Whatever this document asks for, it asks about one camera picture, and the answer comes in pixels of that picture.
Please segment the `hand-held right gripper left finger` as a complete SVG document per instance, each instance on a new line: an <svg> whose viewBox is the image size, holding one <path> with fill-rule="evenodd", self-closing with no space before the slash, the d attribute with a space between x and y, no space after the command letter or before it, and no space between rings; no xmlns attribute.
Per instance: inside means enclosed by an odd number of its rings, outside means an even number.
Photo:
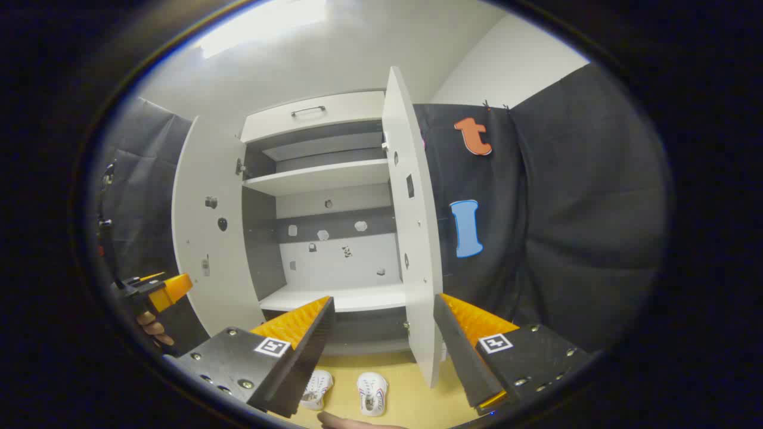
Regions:
<svg viewBox="0 0 763 429"><path fill-rule="evenodd" d="M290 418L336 321L332 296L289 310L254 329L229 326L178 357L172 372L212 401Z"/></svg>

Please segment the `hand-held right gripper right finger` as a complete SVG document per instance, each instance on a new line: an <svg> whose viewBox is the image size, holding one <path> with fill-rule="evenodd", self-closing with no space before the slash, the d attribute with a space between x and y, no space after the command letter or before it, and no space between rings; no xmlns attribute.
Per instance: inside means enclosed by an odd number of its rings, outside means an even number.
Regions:
<svg viewBox="0 0 763 429"><path fill-rule="evenodd" d="M594 360L543 324L513 324L444 293L434 299L433 317L479 415L550 393Z"/></svg>

